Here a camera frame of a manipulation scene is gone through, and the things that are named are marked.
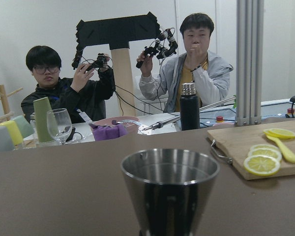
brown tabletop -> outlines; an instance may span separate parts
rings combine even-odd
[[[150,148],[210,154],[207,128],[1,152],[0,236],[137,236],[120,162]],[[220,164],[197,235],[295,236],[295,176],[247,181]]]

black thermos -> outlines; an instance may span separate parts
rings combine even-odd
[[[199,98],[194,83],[182,84],[180,97],[181,130],[199,129]]]

man wearing glasses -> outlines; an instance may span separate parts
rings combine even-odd
[[[43,97],[49,98],[52,109],[66,108],[72,123],[106,118],[104,100],[115,90],[114,73],[107,64],[98,69],[99,81],[90,80],[94,75],[94,68],[87,71],[90,64],[80,64],[73,78],[61,79],[58,53],[48,46],[35,46],[26,56],[26,65],[38,83],[21,103],[27,121],[34,112],[33,101]]]

wine glass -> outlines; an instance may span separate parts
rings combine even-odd
[[[47,128],[50,136],[64,145],[72,131],[72,122],[66,108],[47,112]]]

black hair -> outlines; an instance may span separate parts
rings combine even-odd
[[[26,66],[33,71],[36,65],[53,65],[61,68],[61,59],[54,49],[48,46],[35,46],[26,55]]]
[[[180,33],[182,34],[182,37],[183,37],[183,33],[190,29],[190,28],[193,28],[195,27],[196,29],[198,28],[208,28],[210,30],[210,37],[211,37],[211,34],[214,30],[214,23],[212,21],[212,19],[204,14],[204,13],[194,13],[194,14],[191,14],[189,16],[187,16],[183,22],[181,23],[181,26],[180,26]]]

